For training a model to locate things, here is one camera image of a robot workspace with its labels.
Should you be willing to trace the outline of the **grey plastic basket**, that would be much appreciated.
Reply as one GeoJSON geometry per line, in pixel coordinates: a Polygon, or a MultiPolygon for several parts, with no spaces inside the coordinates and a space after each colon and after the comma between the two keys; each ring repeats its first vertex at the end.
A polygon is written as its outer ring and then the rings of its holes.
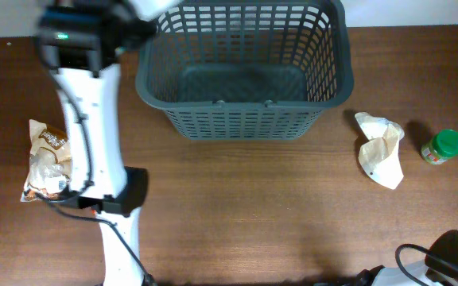
{"type": "Polygon", "coordinates": [[[293,140],[353,91],[340,0],[184,1],[157,27],[136,89],[192,140],[293,140]]]}

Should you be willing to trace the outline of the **brown white snack bag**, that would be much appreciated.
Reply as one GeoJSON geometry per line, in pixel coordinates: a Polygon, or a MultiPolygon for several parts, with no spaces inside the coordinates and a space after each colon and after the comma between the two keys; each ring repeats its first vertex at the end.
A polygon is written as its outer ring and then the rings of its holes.
{"type": "Polygon", "coordinates": [[[21,201],[40,197],[58,200],[71,181],[72,155],[67,134],[54,126],[29,120],[29,172],[25,179],[21,201]]]}

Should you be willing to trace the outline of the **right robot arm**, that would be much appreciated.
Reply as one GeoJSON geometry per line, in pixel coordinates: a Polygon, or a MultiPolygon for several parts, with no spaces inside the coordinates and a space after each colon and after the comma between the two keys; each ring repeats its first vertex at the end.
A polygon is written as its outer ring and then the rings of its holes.
{"type": "Polygon", "coordinates": [[[458,230],[443,233],[428,249],[402,244],[395,250],[397,266],[364,269],[352,278],[322,281],[343,286],[458,286],[458,230]]]}

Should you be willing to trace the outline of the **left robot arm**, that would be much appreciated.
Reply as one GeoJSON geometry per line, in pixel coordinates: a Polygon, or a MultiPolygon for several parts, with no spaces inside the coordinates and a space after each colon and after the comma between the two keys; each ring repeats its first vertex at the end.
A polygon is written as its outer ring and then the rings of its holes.
{"type": "Polygon", "coordinates": [[[157,34],[157,18],[177,0],[49,3],[37,23],[37,54],[64,112],[71,180],[47,204],[75,218],[91,209],[99,225],[106,285],[152,285],[139,256],[138,221],[148,173],[124,165],[118,133],[118,58],[157,34]]]}

